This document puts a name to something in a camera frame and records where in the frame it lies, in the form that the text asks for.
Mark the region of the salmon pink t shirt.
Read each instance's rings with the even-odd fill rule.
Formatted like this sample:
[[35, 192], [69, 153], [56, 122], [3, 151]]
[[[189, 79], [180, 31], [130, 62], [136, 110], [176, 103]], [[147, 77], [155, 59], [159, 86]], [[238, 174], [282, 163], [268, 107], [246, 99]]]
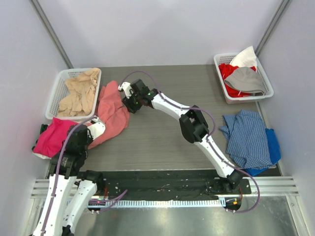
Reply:
[[88, 149], [118, 136], [128, 127], [130, 114], [127, 108], [123, 106], [116, 81], [110, 81], [101, 88], [96, 115], [105, 124], [105, 131], [89, 145]]

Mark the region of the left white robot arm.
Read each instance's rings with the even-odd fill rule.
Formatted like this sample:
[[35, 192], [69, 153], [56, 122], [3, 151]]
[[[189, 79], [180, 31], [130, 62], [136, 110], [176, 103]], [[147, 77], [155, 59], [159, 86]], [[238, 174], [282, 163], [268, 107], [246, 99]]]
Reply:
[[41, 216], [32, 235], [72, 236], [91, 197], [100, 196], [105, 189], [103, 175], [85, 171], [74, 196], [70, 193], [79, 171], [88, 157], [88, 146], [106, 130], [101, 121], [72, 126], [62, 149], [50, 161], [49, 187]]

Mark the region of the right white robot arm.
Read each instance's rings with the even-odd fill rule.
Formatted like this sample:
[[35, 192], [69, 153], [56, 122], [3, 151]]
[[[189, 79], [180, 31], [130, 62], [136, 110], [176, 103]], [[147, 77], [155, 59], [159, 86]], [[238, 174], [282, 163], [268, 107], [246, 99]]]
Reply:
[[129, 112], [134, 114], [142, 106], [148, 106], [178, 120], [184, 139], [196, 145], [215, 167], [222, 179], [224, 192], [234, 194], [239, 190], [242, 175], [214, 142], [208, 123], [198, 106], [189, 107], [177, 103], [156, 88], [149, 89], [140, 79], [132, 83], [123, 82], [118, 90], [125, 93], [122, 102]]

